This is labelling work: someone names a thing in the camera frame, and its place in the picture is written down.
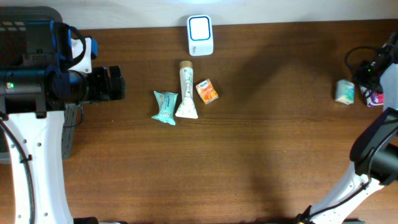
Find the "green tissue pack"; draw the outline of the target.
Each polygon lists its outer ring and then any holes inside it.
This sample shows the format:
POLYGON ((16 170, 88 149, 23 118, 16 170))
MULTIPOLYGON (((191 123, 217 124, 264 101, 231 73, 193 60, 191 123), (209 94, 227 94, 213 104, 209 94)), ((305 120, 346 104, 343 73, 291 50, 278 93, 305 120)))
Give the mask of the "green tissue pack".
POLYGON ((354 84, 348 80, 339 80, 336 83, 335 101, 351 105, 354 103, 354 84))

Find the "white bamboo print tube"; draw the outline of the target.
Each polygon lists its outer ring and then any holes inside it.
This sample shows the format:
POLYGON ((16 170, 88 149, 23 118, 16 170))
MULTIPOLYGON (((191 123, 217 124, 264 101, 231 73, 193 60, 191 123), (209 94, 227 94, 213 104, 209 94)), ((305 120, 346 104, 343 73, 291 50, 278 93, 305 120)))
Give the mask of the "white bamboo print tube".
POLYGON ((182 102, 175 113, 176 117, 198 119, 197 109, 193 100, 193 64, 191 61, 180 62, 180 85, 182 102))

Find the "orange tissue pack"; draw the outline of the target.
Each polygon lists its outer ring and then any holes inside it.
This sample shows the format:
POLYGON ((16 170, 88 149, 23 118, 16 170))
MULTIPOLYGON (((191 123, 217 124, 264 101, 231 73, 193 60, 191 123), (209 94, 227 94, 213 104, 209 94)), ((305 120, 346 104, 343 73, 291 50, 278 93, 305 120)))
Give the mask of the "orange tissue pack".
POLYGON ((209 79, 204 80, 199 84, 197 84, 196 90, 200 98, 206 105, 219 98, 218 93, 214 89, 214 86, 209 79))

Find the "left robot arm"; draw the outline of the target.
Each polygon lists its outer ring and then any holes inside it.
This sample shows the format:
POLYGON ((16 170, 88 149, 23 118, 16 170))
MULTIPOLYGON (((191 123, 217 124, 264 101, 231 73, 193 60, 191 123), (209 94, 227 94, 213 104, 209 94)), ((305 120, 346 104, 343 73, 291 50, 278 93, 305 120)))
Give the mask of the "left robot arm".
POLYGON ((72 216, 63 175, 65 113, 121 100, 118 66, 92 67, 98 45, 50 7, 1 8, 1 130, 16 223, 97 223, 72 216))

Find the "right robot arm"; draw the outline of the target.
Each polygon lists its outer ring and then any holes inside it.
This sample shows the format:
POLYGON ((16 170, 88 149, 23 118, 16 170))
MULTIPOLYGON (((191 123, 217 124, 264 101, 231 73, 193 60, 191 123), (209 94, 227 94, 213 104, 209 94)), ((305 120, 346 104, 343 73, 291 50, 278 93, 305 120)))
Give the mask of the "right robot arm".
POLYGON ((346 223, 346 218, 371 194, 397 180, 397 33, 382 47, 371 47, 376 56, 358 67, 346 66, 353 80, 340 80, 336 94, 346 96, 358 85, 370 98, 383 95, 383 112, 354 142, 350 164, 342 179, 318 203, 296 216, 296 223, 346 223))

